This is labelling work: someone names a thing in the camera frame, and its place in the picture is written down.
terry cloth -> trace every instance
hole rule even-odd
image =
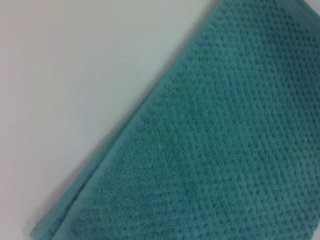
[[[31,236],[311,239],[319,22],[302,0],[220,0]]]

waffle texture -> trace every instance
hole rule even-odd
[[[311,239],[320,41],[294,0],[221,0],[36,240]]]

white background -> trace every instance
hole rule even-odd
[[[29,239],[214,2],[0,0],[0,239]]]

textured towel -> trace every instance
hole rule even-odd
[[[300,0],[220,0],[31,236],[311,239],[319,30]]]

teal towel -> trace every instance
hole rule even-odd
[[[311,239],[319,22],[301,0],[220,0],[31,236]]]

